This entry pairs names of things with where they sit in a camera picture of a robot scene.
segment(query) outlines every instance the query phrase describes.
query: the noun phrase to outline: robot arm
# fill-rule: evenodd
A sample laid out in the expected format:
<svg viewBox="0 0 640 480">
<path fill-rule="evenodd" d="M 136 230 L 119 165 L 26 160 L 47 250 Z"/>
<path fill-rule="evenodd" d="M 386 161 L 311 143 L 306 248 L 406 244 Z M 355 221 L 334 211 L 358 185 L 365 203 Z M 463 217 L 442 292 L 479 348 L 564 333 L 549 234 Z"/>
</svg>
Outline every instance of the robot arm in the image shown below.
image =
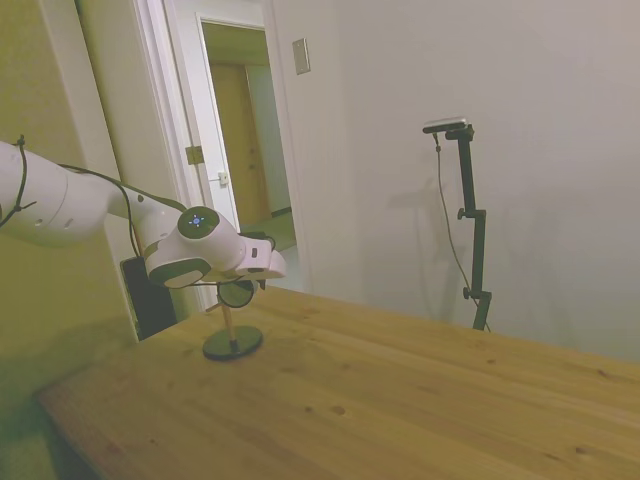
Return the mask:
<svg viewBox="0 0 640 480">
<path fill-rule="evenodd" d="M 90 237 L 107 214 L 128 218 L 124 196 L 114 183 L 71 172 L 30 152 L 25 155 L 28 174 L 22 204 L 36 203 L 14 215 L 0 233 L 38 245 L 65 246 Z M 0 218 L 15 205 L 21 180 L 20 150 L 0 142 Z M 284 259 L 270 241 L 239 235 L 214 210 L 185 209 L 178 202 L 120 185 L 153 283 L 183 288 L 198 281 L 285 276 Z"/>
</svg>

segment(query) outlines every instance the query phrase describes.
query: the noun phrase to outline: wooden table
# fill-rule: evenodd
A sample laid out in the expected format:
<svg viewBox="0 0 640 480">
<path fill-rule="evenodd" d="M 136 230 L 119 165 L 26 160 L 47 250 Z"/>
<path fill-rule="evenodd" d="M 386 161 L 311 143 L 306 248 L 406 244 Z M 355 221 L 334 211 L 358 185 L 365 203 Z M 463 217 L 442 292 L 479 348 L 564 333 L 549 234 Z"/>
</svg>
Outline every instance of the wooden table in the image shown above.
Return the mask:
<svg viewBox="0 0 640 480">
<path fill-rule="evenodd" d="M 270 288 L 40 395 L 108 479 L 640 479 L 640 366 Z"/>
</svg>

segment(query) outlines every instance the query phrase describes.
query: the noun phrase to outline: metal rod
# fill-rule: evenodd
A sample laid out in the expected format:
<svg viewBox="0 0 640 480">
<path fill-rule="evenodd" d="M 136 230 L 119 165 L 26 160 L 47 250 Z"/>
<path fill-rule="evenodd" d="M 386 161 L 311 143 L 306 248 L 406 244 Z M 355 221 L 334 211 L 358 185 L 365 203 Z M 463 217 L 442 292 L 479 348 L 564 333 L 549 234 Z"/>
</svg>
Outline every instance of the metal rod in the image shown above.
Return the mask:
<svg viewBox="0 0 640 480">
<path fill-rule="evenodd" d="M 237 352 L 238 340 L 236 339 L 236 332 L 231 321 L 231 309 L 226 305 L 222 305 L 222 316 L 224 317 L 224 324 L 227 327 L 227 334 L 229 335 L 229 345 L 231 346 L 231 350 Z"/>
<path fill-rule="evenodd" d="M 482 292 L 478 300 L 478 308 L 476 309 L 476 318 L 473 321 L 474 330 L 484 330 L 487 325 L 487 315 L 489 314 L 489 305 L 491 305 L 492 295 L 490 292 Z"/>
<path fill-rule="evenodd" d="M 471 294 L 482 291 L 482 276 L 484 274 L 484 239 L 487 216 L 484 210 L 475 212 L 475 227 L 473 230 L 473 264 L 471 267 Z"/>
<path fill-rule="evenodd" d="M 471 144 L 469 138 L 458 138 L 460 152 L 460 171 L 462 172 L 462 194 L 464 195 L 464 209 L 473 212 L 476 209 L 476 194 L 473 188 L 473 168 L 471 166 Z"/>
</svg>

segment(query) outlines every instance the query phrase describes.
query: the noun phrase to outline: black tripod stand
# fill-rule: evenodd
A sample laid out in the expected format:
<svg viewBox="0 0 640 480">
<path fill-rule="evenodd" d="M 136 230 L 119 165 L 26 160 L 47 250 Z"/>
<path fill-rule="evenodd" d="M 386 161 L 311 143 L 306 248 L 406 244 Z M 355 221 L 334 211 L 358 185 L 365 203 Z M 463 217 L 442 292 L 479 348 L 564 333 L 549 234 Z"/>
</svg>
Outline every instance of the black tripod stand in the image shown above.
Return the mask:
<svg viewBox="0 0 640 480">
<path fill-rule="evenodd" d="M 425 133 L 435 133 L 437 130 L 424 129 Z M 487 314 L 491 304 L 491 292 L 482 290 L 482 277 L 484 271 L 484 239 L 487 222 L 487 211 L 476 208 L 476 196 L 473 188 L 473 169 L 471 167 L 471 146 L 473 141 L 473 126 L 465 125 L 463 128 L 445 130 L 447 140 L 458 141 L 460 154 L 460 171 L 462 173 L 462 192 L 464 195 L 464 208 L 458 211 L 458 220 L 463 217 L 473 218 L 475 227 L 473 232 L 473 266 L 471 270 L 471 290 L 464 287 L 464 298 L 472 298 L 477 305 L 476 317 L 473 328 L 484 330 L 487 324 Z"/>
</svg>

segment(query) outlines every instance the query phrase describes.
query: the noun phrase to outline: small stand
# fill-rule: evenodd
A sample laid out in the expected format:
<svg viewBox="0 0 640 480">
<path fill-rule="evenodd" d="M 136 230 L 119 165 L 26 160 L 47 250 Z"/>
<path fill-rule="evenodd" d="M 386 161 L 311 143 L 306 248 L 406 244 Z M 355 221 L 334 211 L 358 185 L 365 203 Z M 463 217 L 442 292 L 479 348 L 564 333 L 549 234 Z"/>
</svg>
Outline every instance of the small stand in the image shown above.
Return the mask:
<svg viewBox="0 0 640 480">
<path fill-rule="evenodd" d="M 473 126 L 451 130 L 445 134 L 447 140 L 458 141 L 458 151 L 460 153 L 460 170 L 462 172 L 462 192 L 464 195 L 464 208 L 458 211 L 458 220 L 463 217 L 473 218 L 475 228 L 473 231 L 473 266 L 471 270 L 471 291 L 464 288 L 462 294 L 464 298 L 469 297 L 478 301 L 476 317 L 473 321 L 473 328 L 484 330 L 487 324 L 487 314 L 491 304 L 491 292 L 482 290 L 482 275 L 484 271 L 484 239 L 487 222 L 487 211 L 476 209 L 476 196 L 473 188 L 473 169 L 471 168 L 471 141 L 473 140 Z"/>
<path fill-rule="evenodd" d="M 225 330 L 214 333 L 204 342 L 202 352 L 210 360 L 226 362 L 255 352 L 262 345 L 262 332 L 255 327 L 233 327 L 231 309 L 222 305 Z"/>
</svg>

